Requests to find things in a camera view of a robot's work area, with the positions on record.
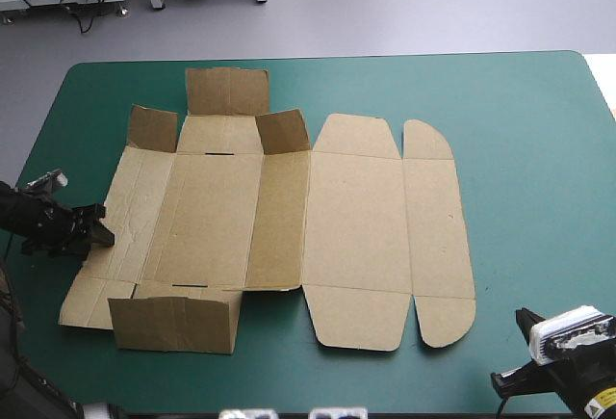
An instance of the yellow warning label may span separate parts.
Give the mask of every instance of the yellow warning label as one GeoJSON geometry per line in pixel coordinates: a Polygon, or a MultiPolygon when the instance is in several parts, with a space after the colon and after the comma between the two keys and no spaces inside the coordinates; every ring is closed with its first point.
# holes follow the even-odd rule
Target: yellow warning label
{"type": "Polygon", "coordinates": [[[603,392],[598,393],[595,395],[595,400],[603,406],[603,409],[616,405],[616,387],[607,388],[603,392]]]}

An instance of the cardboard box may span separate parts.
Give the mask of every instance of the cardboard box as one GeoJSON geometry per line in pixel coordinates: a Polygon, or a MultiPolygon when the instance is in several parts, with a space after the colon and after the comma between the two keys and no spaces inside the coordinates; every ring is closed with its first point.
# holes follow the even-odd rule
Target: cardboard box
{"type": "Polygon", "coordinates": [[[243,291],[303,286],[320,342],[395,350],[414,291],[423,340],[458,340],[475,289],[447,141],[411,120],[331,115],[313,150],[268,75],[187,71],[189,115],[136,106],[96,249],[61,311],[121,348],[232,353],[243,291]]]}

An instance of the rounded cardboard flap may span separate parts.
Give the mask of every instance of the rounded cardboard flap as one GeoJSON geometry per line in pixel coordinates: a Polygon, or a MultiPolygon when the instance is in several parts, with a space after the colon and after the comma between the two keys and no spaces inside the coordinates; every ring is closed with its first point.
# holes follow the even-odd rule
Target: rounded cardboard flap
{"type": "Polygon", "coordinates": [[[475,299],[415,297],[423,341],[438,349],[460,340],[475,320],[475,299]]]}
{"type": "Polygon", "coordinates": [[[414,119],[404,122],[404,159],[453,159],[453,153],[437,129],[414,119]]]}

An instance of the unfolded cardboard box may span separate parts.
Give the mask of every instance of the unfolded cardboard box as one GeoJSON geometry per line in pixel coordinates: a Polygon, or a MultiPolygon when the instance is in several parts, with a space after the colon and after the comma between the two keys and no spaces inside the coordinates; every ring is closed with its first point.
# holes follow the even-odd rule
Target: unfolded cardboard box
{"type": "Polygon", "coordinates": [[[414,295],[423,340],[455,342],[475,288],[453,156],[418,120],[400,158],[381,118],[270,114],[266,71],[187,71],[189,115],[136,106],[106,205],[111,249],[76,276],[62,325],[121,348],[232,353],[242,292],[302,286],[327,346],[395,350],[414,295]]]}

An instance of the cardboard flap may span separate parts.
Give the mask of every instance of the cardboard flap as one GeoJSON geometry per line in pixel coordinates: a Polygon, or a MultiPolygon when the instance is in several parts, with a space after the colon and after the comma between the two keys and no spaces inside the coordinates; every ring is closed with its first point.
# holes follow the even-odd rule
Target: cardboard flap
{"type": "Polygon", "coordinates": [[[177,114],[133,106],[127,144],[139,149],[175,152],[177,114]]]}
{"type": "Polygon", "coordinates": [[[475,299],[415,297],[423,341],[435,349],[460,340],[475,320],[475,299]]]}
{"type": "Polygon", "coordinates": [[[310,151],[265,156],[245,289],[294,289],[301,281],[310,151]]]}
{"type": "Polygon", "coordinates": [[[132,282],[100,279],[80,272],[75,276],[64,299],[58,323],[64,326],[111,329],[107,299],[130,299],[134,288],[132,282]]]}
{"type": "Polygon", "coordinates": [[[399,347],[409,294],[307,285],[303,290],[325,346],[386,352],[399,347]]]}
{"type": "Polygon", "coordinates": [[[188,116],[184,120],[178,154],[263,154],[255,118],[244,116],[188,116]]]}
{"type": "Polygon", "coordinates": [[[315,151],[399,160],[400,154],[387,120],[347,114],[327,117],[315,151]]]}
{"type": "Polygon", "coordinates": [[[266,70],[187,69],[186,83],[191,115],[259,116],[270,111],[266,70]]]}
{"type": "Polygon", "coordinates": [[[307,151],[310,138],[304,116],[298,109],[257,116],[257,128],[265,154],[307,151]]]}
{"type": "Polygon", "coordinates": [[[404,159],[449,159],[449,143],[434,127],[421,120],[404,122],[404,159]]]}
{"type": "Polygon", "coordinates": [[[124,148],[103,219],[115,234],[115,245],[92,248],[83,274],[139,282],[174,158],[166,152],[124,148]]]}
{"type": "Polygon", "coordinates": [[[241,293],[218,297],[110,299],[115,341],[124,349],[231,354],[241,293]]]}
{"type": "Polygon", "coordinates": [[[417,120],[406,122],[404,129],[413,290],[423,340],[442,347],[460,338],[475,317],[475,283],[458,177],[449,144],[440,133],[417,120]]]}

